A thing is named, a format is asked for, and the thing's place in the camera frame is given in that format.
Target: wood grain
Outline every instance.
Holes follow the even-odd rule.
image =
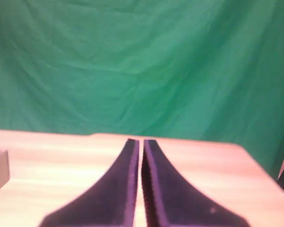
[[[0,227],[36,227],[45,214],[94,184],[114,162],[128,137],[144,139],[0,130],[0,148],[9,149],[11,171],[11,180],[0,189]],[[252,227],[284,226],[284,192],[243,148],[156,139],[167,158],[191,184],[244,216]],[[138,187],[135,226],[144,227],[140,179]]]

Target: green cloth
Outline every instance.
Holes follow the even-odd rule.
[[[276,178],[284,0],[2,0],[0,128],[233,142]]]

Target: table surface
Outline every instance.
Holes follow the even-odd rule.
[[[0,227],[36,227],[45,214],[86,191],[111,166],[127,138],[0,130],[11,179],[0,189]],[[240,146],[156,138],[175,168],[196,188],[245,217],[252,227],[284,226],[284,192]],[[145,227],[139,179],[134,225]]]

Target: green screen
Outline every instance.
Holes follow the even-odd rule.
[[[284,0],[0,1],[0,129],[233,142],[276,178]]]

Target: wooden table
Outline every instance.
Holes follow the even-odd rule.
[[[0,227],[36,227],[43,216],[75,199],[111,166],[127,138],[0,130],[9,149],[10,181],[0,189]],[[284,227],[284,192],[241,147],[157,138],[165,155],[195,187],[245,217],[252,227]],[[135,226],[145,227],[139,179]]]

